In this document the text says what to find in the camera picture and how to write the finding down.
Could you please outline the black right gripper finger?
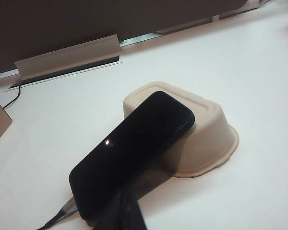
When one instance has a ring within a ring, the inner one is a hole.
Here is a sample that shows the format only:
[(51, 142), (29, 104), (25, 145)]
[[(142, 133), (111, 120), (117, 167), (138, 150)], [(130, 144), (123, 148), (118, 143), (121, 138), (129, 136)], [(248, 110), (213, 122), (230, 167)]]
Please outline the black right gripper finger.
[(129, 191), (119, 190), (100, 215), (95, 230), (147, 229), (137, 199)]

